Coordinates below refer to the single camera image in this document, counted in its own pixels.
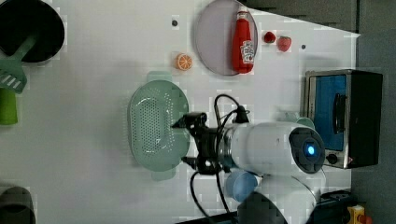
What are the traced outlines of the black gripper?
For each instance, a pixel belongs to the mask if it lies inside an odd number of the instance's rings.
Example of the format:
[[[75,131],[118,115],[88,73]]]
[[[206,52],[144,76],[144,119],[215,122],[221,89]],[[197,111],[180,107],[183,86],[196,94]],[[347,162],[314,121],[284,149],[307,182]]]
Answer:
[[[192,112],[190,118],[185,115],[176,121],[172,128],[183,129],[189,126],[198,155],[183,157],[181,160],[201,175],[215,175],[221,168],[219,165],[219,140],[222,136],[220,127],[210,128],[206,125],[207,115],[203,112]]]

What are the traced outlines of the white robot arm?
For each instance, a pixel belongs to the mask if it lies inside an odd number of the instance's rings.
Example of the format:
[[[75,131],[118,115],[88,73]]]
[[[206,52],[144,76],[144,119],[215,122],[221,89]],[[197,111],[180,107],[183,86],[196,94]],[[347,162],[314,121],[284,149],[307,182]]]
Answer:
[[[295,122],[205,123],[206,114],[193,112],[173,124],[188,130],[198,149],[185,163],[201,175],[236,168],[262,179],[238,205],[239,223],[306,224],[326,186],[320,135]]]

